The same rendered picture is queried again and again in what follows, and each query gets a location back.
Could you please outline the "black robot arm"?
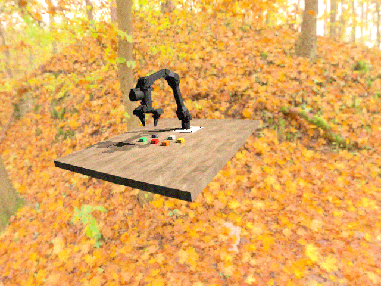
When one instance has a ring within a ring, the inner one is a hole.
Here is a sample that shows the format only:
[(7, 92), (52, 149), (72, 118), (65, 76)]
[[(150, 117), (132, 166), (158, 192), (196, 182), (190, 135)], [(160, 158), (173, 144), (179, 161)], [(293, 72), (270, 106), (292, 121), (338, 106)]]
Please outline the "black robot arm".
[[(170, 71), (169, 69), (161, 69), (154, 74), (150, 76), (144, 76), (138, 78), (138, 82), (135, 86), (135, 88), (131, 88), (131, 91), (129, 93), (129, 100), (131, 101), (139, 101), (139, 100), (148, 100), (151, 98), (151, 91), (153, 89), (150, 87), (154, 81), (157, 79), (163, 77), (168, 85), (172, 88), (174, 99), (177, 104), (177, 117), (179, 120), (181, 120), (182, 128), (180, 129), (190, 129), (190, 120), (192, 120), (192, 116), (189, 113), (188, 109), (185, 107), (182, 95), (179, 88), (179, 75), (173, 71)], [(143, 104), (141, 102), (141, 105), (138, 106), (136, 109), (137, 115), (143, 115), (146, 112), (149, 112), (149, 106), (147, 103)]]

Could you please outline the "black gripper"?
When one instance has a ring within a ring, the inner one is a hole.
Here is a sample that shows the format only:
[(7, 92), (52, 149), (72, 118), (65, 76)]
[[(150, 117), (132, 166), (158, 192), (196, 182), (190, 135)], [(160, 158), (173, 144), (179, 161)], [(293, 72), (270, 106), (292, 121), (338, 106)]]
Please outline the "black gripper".
[[(143, 104), (145, 104), (145, 103), (148, 104), (150, 111), (149, 111), (149, 112), (146, 112), (146, 113), (150, 113), (150, 114), (152, 113), (152, 114), (153, 114), (152, 117), (154, 118), (154, 119), (153, 119), (153, 121), (154, 121), (154, 127), (156, 127), (156, 125), (157, 125), (157, 121), (158, 121), (160, 115), (161, 115), (162, 113), (164, 113), (164, 110), (163, 110), (162, 108), (158, 108), (158, 109), (155, 109), (155, 110), (154, 110), (154, 108), (152, 108), (152, 103), (154, 102), (154, 101), (152, 101), (152, 99), (141, 100), (141, 102), (142, 102)], [(141, 102), (140, 102), (140, 104), (141, 104)], [(134, 110), (134, 111), (133, 111), (133, 115), (135, 115), (136, 117), (138, 117), (138, 118), (141, 120), (143, 126), (145, 126), (145, 114), (143, 114), (143, 115), (137, 115), (137, 114), (136, 114), (136, 111)]]

